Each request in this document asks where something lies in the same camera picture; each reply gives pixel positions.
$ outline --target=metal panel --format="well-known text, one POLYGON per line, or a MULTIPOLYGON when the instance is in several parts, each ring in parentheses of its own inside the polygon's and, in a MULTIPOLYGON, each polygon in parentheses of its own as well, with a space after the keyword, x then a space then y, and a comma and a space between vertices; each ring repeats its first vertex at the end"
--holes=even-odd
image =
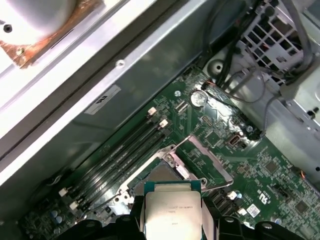
POLYGON ((27 69, 0 51, 0 138, 155 2, 106 1, 27 69))
MULTIPOLYGON (((220 15, 218 20, 223 24, 214 28, 214 37, 234 21, 236 14, 230 13, 239 11, 237 3, 237 0, 231 2, 226 13, 220 15)), ((73 163, 75 166, 84 160, 121 123, 185 68, 201 49, 199 35, 212 4, 213 1, 189 0, 159 27, 155 24, 153 27, 156 30, 150 28, 141 44, 134 50, 125 49, 90 80, 95 84, 87 90, 87 94, 81 89, 77 92, 84 95, 81 99, 75 100, 72 96, 64 102, 48 118, 47 122, 52 126, 47 131, 45 123, 40 125, 9 153, 0 166, 2 162, 15 161, 0 173, 1 183, 15 169, 24 166, 0 187, 0 193, 7 196, 0 199, 0 204, 7 206, 0 209, 0 215, 4 218, 20 216, 28 209, 24 199, 29 197, 32 188, 65 165, 73 163), (114 68, 119 59, 124 60, 123 68, 114 68), (115 81, 121 91, 96 114, 83 113, 115 81)))

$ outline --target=cable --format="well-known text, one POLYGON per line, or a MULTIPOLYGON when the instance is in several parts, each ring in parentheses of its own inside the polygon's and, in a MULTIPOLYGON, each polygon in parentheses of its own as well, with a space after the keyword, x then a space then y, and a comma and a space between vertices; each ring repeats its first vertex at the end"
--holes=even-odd
POLYGON ((269 108, 271 106, 271 104, 280 98, 280 95, 275 95, 272 98, 270 98, 270 100, 266 103, 265 105, 265 109, 264 109, 264 120, 263 120, 263 129, 262 132, 260 134, 260 138, 264 137, 267 133, 267 128, 268 128, 268 113, 269 113, 269 108))
POLYGON ((217 96, 213 95, 211 92, 209 92, 209 91, 205 91, 205 92, 206 92, 206 94, 208 94, 211 98, 213 98, 217 102, 219 102, 219 103, 221 103, 223 105, 226 105, 228 107, 231 107, 231 108, 236 108, 236 106, 234 106, 232 103, 228 103, 228 102, 225 102, 225 101, 221 100, 217 96))
POLYGON ((256 0, 252 9, 249 11, 249 13, 247 15, 245 15, 240 21, 238 34, 230 44, 228 52, 227 52, 225 59, 223 61, 221 73, 218 75, 218 78, 216 79, 215 83, 218 87, 221 87, 223 85, 223 83, 225 82, 225 80, 230 72, 231 63, 232 63, 235 49, 237 47, 237 43, 241 39, 243 33, 246 31, 246 29, 249 27, 249 25, 255 19, 256 10, 259 7, 260 2, 261 2, 261 0, 256 0))
POLYGON ((208 187, 208 188, 204 188, 204 189, 201 190, 201 192, 206 193, 206 192, 209 192, 209 191, 212 191, 212 190, 223 189, 223 188, 231 186, 232 184, 234 184, 234 180, 228 181, 226 183, 214 185, 214 186, 211 186, 211 187, 208 187))
POLYGON ((287 9, 298 34, 299 40, 301 42, 302 50, 303 50, 303 62, 302 64, 294 70, 295 74, 300 74, 307 70, 310 64, 313 62, 314 54, 312 51, 312 45, 310 39, 308 37, 307 31, 304 28, 299 12, 295 7, 295 4, 292 0, 281 0, 284 7, 287 9))
POLYGON ((218 14, 221 12, 221 10, 224 8, 224 6, 228 3, 228 0, 220 0, 217 4, 213 5, 213 8, 211 9, 209 13, 209 17, 207 20, 207 24, 204 27, 203 31, 203 41, 202 41, 202 54, 205 56, 208 52, 211 51, 210 48, 210 33, 212 26, 218 16, 218 14))
POLYGON ((61 177, 62 177, 62 175, 57 176, 57 177, 53 180, 52 183, 47 183, 46 186, 51 187, 51 186, 57 184, 57 183, 61 180, 61 177))
POLYGON ((118 197, 118 196, 120 196, 120 195, 121 195, 121 193, 118 193, 118 194, 114 195, 113 197, 109 198, 108 200, 104 201, 103 203, 101 203, 99 206, 97 206, 97 207, 95 207, 95 208, 93 208, 93 209, 90 209, 90 210, 85 211, 85 212, 81 215, 81 217, 79 218, 78 221, 80 221, 81 219, 83 219, 83 218, 84 218, 86 215, 88 215, 89 213, 95 212, 95 211, 97 211, 98 209, 102 208, 104 205, 110 203, 113 199, 115 199, 116 197, 118 197))
MULTIPOLYGON (((207 64, 207 62, 214 56, 217 52, 215 50, 223 49, 226 45, 229 44, 230 40, 234 39, 237 35, 237 28, 235 24, 231 24, 228 29, 220 35, 215 41, 214 41, 214 47, 210 44, 210 36, 212 32, 213 25, 215 23, 216 18, 218 17, 218 14, 223 10, 223 8, 227 5, 227 3, 230 2, 228 0, 220 0, 218 3, 213 5, 213 8, 211 9, 210 13, 208 14, 207 21, 204 26, 203 31, 203 37, 202 37, 202 53, 198 60, 197 65, 203 69, 204 66, 207 64)), ((241 5, 239 8, 241 9, 240 15, 245 14, 243 9, 245 9, 247 6, 247 3, 245 0, 241 1, 241 5)))
MULTIPOLYGON (((266 93, 266 83, 265 83, 265 80, 264 80, 264 75, 263 75, 263 73, 262 73, 262 71, 261 71, 261 69, 260 69, 260 66, 259 66, 258 63, 255 61, 255 57, 254 57, 253 53, 251 52, 250 48, 246 46, 246 50, 247 50, 248 54, 250 55, 250 57, 251 57, 252 60, 253 60, 253 63, 254 63, 254 65, 255 65, 255 69, 259 72, 260 80, 261 80, 261 82, 262 82, 262 87, 263 87, 261 95, 260 95, 256 100, 254 100, 254 101, 247 101, 247 100, 244 100, 244 99, 242 99, 242 98, 240 98, 240 97, 234 96, 234 95, 232 95, 231 93, 226 92, 225 90, 223 90, 223 89, 221 89, 221 88, 219 88, 219 91, 221 91, 222 93, 224 93, 224 94, 225 94, 226 96, 228 96, 229 98, 232 98, 232 99, 234 99, 234 100, 236 100, 236 101, 238 101, 238 102, 245 103, 245 104, 254 104, 254 103, 259 102, 259 101, 264 97, 264 95, 265 95, 265 93, 266 93)), ((212 83, 212 82, 210 82, 210 81, 207 81, 207 84, 216 86, 215 83, 212 83)))

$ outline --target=chip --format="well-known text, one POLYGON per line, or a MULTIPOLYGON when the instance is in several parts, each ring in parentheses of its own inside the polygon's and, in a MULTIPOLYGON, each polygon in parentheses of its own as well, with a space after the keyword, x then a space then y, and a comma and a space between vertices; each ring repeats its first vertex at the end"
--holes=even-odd
POLYGON ((148 174, 146 178, 138 182, 133 187, 133 191, 136 196, 141 196, 144 194, 146 182, 175 182, 181 180, 181 177, 179 177, 166 162, 162 161, 148 174))
POLYGON ((304 201, 300 201, 297 205, 295 205, 295 209, 298 210, 299 213, 303 214, 308 210, 308 206, 304 201))
POLYGON ((241 166, 238 168, 238 173, 243 174, 246 170, 241 166))
POLYGON ((265 168, 272 174, 277 170, 278 165, 275 162, 271 161, 267 165, 265 165, 265 168))

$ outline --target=white label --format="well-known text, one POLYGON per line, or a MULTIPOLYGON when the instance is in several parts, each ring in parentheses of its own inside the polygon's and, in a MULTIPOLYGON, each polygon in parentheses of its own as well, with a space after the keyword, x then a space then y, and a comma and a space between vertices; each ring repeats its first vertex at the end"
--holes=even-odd
POLYGON ((101 97, 97 101, 95 101, 87 110, 85 110, 85 114, 94 115, 96 114, 107 102, 109 102, 118 92, 120 92, 121 88, 117 85, 113 85, 107 91, 105 91, 101 97))
POLYGON ((251 217, 255 218, 259 213, 260 213, 260 210, 259 208, 257 208, 256 205, 252 204, 250 207, 247 208, 246 210, 250 215, 251 217))

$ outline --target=screw hole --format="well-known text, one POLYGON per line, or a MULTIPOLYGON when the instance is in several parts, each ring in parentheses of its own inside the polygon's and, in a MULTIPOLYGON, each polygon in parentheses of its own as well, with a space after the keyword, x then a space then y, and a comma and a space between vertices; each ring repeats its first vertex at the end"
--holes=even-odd
POLYGON ((5 33, 11 33, 12 32, 12 26, 10 25, 10 24, 6 24, 6 25, 4 25, 3 26, 3 31, 5 32, 5 33))

